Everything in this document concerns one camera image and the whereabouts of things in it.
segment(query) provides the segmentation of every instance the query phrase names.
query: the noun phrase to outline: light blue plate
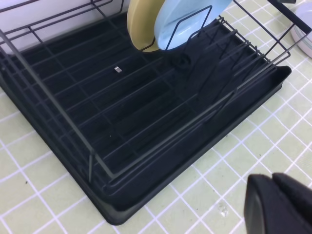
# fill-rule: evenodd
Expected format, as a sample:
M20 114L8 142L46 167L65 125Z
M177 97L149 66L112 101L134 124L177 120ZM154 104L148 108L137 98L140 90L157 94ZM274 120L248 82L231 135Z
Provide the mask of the light blue plate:
M166 50L170 37L181 19L212 6L205 26L218 17L232 0L166 0L157 16L154 32L157 44L161 50ZM181 22L170 42L168 50L185 43L192 33L198 31L203 25L209 8Z

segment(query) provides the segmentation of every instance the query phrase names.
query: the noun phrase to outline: countertop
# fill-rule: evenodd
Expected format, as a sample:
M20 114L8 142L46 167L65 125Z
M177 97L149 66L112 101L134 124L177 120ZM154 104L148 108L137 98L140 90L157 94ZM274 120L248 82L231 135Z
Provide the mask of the countertop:
M266 0L241 4L276 35L290 25ZM273 45L236 5L222 16L262 52ZM290 34L283 42L294 43ZM246 233L249 174L284 172L312 187L312 59L295 48L282 65L293 73L277 94L117 227L103 219L0 88L0 234Z

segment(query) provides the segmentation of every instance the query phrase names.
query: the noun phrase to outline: white wall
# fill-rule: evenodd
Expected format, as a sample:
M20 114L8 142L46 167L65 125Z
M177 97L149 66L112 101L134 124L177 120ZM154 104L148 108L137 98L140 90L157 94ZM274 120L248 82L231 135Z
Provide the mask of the white wall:
M12 5L11 3L8 4L7 1L11 0L0 0L0 9ZM102 4L107 1L109 0L103 0L97 4ZM124 1L124 10L128 8L129 1L130 0ZM9 30L36 22L38 20L42 20L44 18L53 16L66 10L70 10L72 8L89 2L90 0L39 0L22 7L0 13L0 30L2 30L3 32L7 32ZM113 13L116 13L120 9L120 5L121 0L113 0L112 3L103 6L101 9L104 11L105 14L111 15ZM69 15L73 15L90 7L91 6L81 8L61 17L35 25L33 28L43 26L49 22L53 22L57 19L61 19ZM40 29L37 31L37 34L43 41L45 41L100 19L102 19L102 15L97 10L92 10L90 12L81 14L80 16L67 19L63 22L54 24L44 29ZM20 30L16 33L9 34L8 37L11 38L26 31L28 31L28 29ZM26 36L13 40L13 43L19 50L24 50L38 44L38 40L32 34L28 34ZM2 45L2 47L6 53L12 53L11 49L7 45Z

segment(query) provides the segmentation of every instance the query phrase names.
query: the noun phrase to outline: black dish rack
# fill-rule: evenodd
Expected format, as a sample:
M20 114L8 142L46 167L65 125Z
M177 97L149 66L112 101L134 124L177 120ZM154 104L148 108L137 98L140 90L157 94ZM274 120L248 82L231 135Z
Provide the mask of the black dish rack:
M291 28L277 39L234 0L283 54L267 59L274 46L261 53L223 17L179 48L144 53L131 44L123 0L118 13L108 17L102 11L116 1L91 0L0 30L0 44L14 52L0 48L0 86L104 218L119 225L281 88L291 69L277 64L295 45L287 49L280 42ZM269 2L292 27L311 31L284 5ZM208 16L210 9L193 15ZM37 34L91 10L103 20L46 42ZM13 42L27 34L40 43L20 52Z

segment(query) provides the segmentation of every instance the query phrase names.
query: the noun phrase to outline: black drip tray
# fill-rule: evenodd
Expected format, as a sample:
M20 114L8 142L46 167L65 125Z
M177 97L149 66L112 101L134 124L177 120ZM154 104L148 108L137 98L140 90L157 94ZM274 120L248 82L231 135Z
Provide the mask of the black drip tray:
M133 48L125 14L112 22L118 30L100 22L22 53L94 148L91 183L90 151L15 57L1 55L0 84L107 221L121 224L291 71L271 67L241 86L268 61L217 20L186 48L153 53Z

